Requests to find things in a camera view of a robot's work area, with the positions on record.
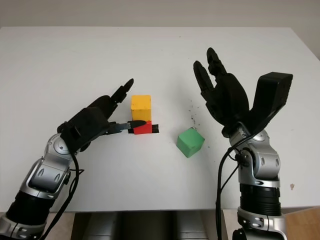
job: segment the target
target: white wall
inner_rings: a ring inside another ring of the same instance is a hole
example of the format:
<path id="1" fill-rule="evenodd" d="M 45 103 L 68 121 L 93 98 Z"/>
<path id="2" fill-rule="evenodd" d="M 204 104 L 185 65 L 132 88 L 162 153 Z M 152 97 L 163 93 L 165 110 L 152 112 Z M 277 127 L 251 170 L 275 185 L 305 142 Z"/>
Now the white wall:
<path id="1" fill-rule="evenodd" d="M 320 0 L 0 0 L 0 24 L 291 27 L 320 58 Z"/>

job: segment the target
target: silver robot arm segment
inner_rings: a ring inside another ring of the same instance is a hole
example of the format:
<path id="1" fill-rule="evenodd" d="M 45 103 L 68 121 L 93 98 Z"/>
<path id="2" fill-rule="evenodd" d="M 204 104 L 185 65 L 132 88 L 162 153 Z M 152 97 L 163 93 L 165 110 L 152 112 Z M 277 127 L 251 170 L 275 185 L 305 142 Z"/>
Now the silver robot arm segment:
<path id="1" fill-rule="evenodd" d="M 68 184 L 72 157 L 60 134 L 47 142 L 44 156 L 37 160 L 24 179 L 15 202 L 0 218 L 0 239 L 38 239 L 50 208 Z"/>
<path id="2" fill-rule="evenodd" d="M 230 138 L 231 145 L 244 139 L 242 127 Z M 234 240 L 288 240 L 285 217 L 281 213 L 280 158 L 270 146 L 265 130 L 238 148 L 242 163 L 238 169 L 241 199 L 237 210 L 241 229 Z"/>

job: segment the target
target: red block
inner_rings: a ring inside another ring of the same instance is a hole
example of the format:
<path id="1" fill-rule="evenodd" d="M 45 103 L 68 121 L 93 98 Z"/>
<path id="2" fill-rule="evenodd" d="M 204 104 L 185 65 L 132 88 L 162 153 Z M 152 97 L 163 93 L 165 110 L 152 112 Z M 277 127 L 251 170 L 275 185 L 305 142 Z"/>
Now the red block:
<path id="1" fill-rule="evenodd" d="M 147 121 L 145 125 L 133 129 L 134 134 L 152 134 L 152 123 Z"/>

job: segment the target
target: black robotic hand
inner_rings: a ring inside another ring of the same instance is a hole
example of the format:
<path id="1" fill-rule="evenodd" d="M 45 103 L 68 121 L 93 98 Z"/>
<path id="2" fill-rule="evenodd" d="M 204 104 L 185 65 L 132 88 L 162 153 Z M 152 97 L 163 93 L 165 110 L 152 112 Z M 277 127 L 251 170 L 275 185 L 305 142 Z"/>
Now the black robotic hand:
<path id="1" fill-rule="evenodd" d="M 215 87 L 199 61 L 194 62 L 193 70 L 206 107 L 224 126 L 223 136 L 230 138 L 239 124 L 250 134 L 262 131 L 286 104 L 293 75 L 279 72 L 262 75 L 250 110 L 246 91 L 232 73 L 227 73 L 216 52 L 209 48 L 206 57 L 208 70 L 215 76 Z"/>
<path id="2" fill-rule="evenodd" d="M 127 92 L 134 84 L 133 78 L 110 97 L 104 95 L 96 99 L 88 107 L 82 109 L 68 122 L 57 128 L 61 138 L 65 141 L 71 152 L 80 149 L 83 152 L 91 141 L 101 135 L 110 135 L 122 132 L 124 129 L 133 129 L 146 122 L 142 120 L 128 121 L 127 123 L 108 122 L 109 117 L 127 96 Z"/>

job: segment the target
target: robotic arm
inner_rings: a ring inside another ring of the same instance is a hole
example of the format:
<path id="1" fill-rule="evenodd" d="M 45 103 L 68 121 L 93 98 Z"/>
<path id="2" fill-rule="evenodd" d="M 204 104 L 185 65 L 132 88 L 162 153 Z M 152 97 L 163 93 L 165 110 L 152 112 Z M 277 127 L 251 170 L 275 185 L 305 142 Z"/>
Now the robotic arm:
<path id="1" fill-rule="evenodd" d="M 281 213 L 280 158 L 270 146 L 264 128 L 286 104 L 292 74 L 270 72 L 258 80 L 253 108 L 249 110 L 247 94 L 237 78 L 227 73 L 216 52 L 207 50 L 209 72 L 215 76 L 214 87 L 200 62 L 193 65 L 201 95 L 215 120 L 224 126 L 228 149 L 219 166 L 216 223 L 221 236 L 221 175 L 224 161 L 236 150 L 240 183 L 238 222 L 242 228 L 233 232 L 233 240 L 287 240 L 285 218 Z"/>
<path id="2" fill-rule="evenodd" d="M 76 178 L 79 178 L 79 166 L 75 155 L 87 149 L 91 141 L 101 135 L 120 133 L 124 129 L 146 124 L 145 121 L 140 120 L 122 124 L 108 122 L 118 103 L 121 103 L 127 96 L 133 83 L 133 79 L 129 80 L 124 86 L 120 86 L 111 97 L 108 95 L 99 97 L 57 128 L 58 133 L 48 140 L 43 157 L 33 164 L 15 201 L 8 212 L 1 216 L 0 240 L 37 240 L 41 238 L 50 208 L 63 186 L 69 182 L 72 161 L 75 161 Z M 77 184 L 78 182 L 75 181 L 72 189 L 75 190 Z M 62 212 L 67 208 L 73 196 L 74 191 L 70 192 L 68 201 L 61 207 Z"/>

